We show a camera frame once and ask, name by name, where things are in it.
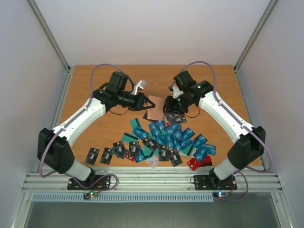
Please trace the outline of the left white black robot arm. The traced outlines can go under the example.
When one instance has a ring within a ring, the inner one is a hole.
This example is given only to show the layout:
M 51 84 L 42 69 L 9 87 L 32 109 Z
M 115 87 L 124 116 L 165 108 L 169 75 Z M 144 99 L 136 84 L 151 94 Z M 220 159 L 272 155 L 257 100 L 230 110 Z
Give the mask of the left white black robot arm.
M 85 104 L 71 117 L 51 130 L 44 128 L 39 132 L 37 157 L 40 160 L 41 177 L 48 176 L 42 171 L 43 165 L 46 164 L 54 172 L 74 178 L 84 189 L 94 187 L 95 171 L 75 158 L 72 146 L 83 131 L 112 107 L 120 105 L 130 111 L 155 107 L 155 104 L 141 92 L 147 82 L 140 80 L 136 84 L 131 84 L 131 91 L 126 91 L 125 87 L 129 81 L 131 79 L 127 74 L 113 72 L 109 82 L 92 90 Z

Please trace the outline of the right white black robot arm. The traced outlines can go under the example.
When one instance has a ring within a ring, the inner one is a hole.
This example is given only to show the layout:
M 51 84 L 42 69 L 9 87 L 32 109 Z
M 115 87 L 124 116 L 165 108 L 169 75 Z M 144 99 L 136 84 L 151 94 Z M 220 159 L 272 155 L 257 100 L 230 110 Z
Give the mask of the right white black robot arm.
M 166 98 L 164 111 L 184 114 L 194 104 L 207 112 L 233 142 L 227 158 L 209 172 L 211 186 L 221 188 L 228 177 L 264 154 L 266 132 L 261 126 L 252 126 L 227 106 L 214 84 L 206 80 L 196 82 L 187 70 L 178 73 L 173 81 L 177 87 Z

